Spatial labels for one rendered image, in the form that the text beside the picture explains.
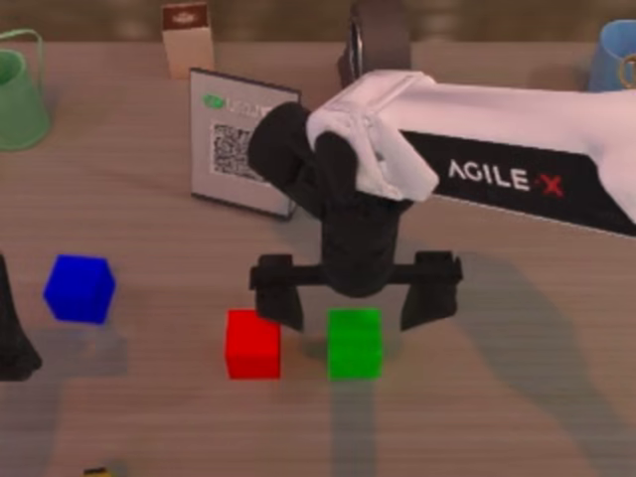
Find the wooden table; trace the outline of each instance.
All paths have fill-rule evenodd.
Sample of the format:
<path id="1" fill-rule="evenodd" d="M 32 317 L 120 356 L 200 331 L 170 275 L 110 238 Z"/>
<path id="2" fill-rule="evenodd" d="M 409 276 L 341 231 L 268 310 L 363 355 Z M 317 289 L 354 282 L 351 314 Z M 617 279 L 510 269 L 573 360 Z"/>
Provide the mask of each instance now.
<path id="1" fill-rule="evenodd" d="M 29 51 L 28 45 L 20 46 Z M 340 45 L 219 45 L 227 73 L 337 91 Z M 441 81 L 574 88 L 591 45 L 427 44 Z M 283 380 L 235 383 L 226 311 L 251 307 L 260 253 L 317 258 L 318 225 L 190 197 L 188 85 L 159 45 L 50 45 L 55 129 L 0 159 L 0 244 L 45 367 L 0 385 L 0 475 L 130 477 L 634 477 L 634 242 L 440 199 L 403 219 L 398 255 L 452 249 L 461 311 L 400 335 L 405 289 L 383 309 L 373 384 L 330 384 L 324 289 L 309 331 L 283 335 Z M 41 298 L 56 255 L 104 255 L 110 324 L 61 324 Z"/>

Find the blue mug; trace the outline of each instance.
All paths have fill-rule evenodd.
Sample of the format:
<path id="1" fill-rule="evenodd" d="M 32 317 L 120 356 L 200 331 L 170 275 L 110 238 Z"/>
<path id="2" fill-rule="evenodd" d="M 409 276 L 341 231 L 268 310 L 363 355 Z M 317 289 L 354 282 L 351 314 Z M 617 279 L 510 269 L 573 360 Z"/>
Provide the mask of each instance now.
<path id="1" fill-rule="evenodd" d="M 636 87 L 636 20 L 609 22 L 600 32 L 587 89 L 618 91 Z"/>

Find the green logo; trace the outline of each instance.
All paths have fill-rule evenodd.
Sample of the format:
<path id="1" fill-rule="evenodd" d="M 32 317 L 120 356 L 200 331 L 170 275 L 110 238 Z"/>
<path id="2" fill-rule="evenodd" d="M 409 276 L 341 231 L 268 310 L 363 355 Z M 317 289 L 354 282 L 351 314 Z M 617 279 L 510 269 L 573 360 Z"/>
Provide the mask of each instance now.
<path id="1" fill-rule="evenodd" d="M 225 107 L 226 101 L 222 97 L 205 94 L 203 96 L 203 104 L 211 109 L 221 109 Z"/>

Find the green cup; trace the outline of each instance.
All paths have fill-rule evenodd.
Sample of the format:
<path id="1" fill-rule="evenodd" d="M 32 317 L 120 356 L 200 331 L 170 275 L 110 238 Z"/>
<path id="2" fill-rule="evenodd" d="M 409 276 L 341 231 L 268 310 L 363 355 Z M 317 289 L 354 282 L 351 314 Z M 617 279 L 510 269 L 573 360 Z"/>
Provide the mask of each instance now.
<path id="1" fill-rule="evenodd" d="M 21 53 L 0 50 L 0 151 L 28 149 L 51 129 L 51 118 L 42 97 L 44 42 L 34 30 L 12 30 L 0 40 L 32 35 L 38 41 L 38 84 L 34 85 Z"/>

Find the cup handle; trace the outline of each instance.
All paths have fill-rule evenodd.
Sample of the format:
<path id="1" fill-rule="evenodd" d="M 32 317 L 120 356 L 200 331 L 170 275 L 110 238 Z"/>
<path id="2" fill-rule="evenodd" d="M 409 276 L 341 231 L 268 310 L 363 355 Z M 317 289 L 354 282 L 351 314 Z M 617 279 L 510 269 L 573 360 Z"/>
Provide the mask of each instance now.
<path id="1" fill-rule="evenodd" d="M 22 35 L 31 35 L 36 37 L 38 41 L 38 90 L 42 93 L 42 77 L 44 75 L 44 40 L 38 32 L 28 28 L 11 30 L 10 32 L 0 33 L 0 40 L 9 40 Z"/>
<path id="2" fill-rule="evenodd" d="M 631 81 L 627 77 L 627 69 L 631 67 L 632 79 Z M 627 55 L 618 64 L 618 79 L 621 84 L 627 89 L 636 88 L 636 53 Z"/>

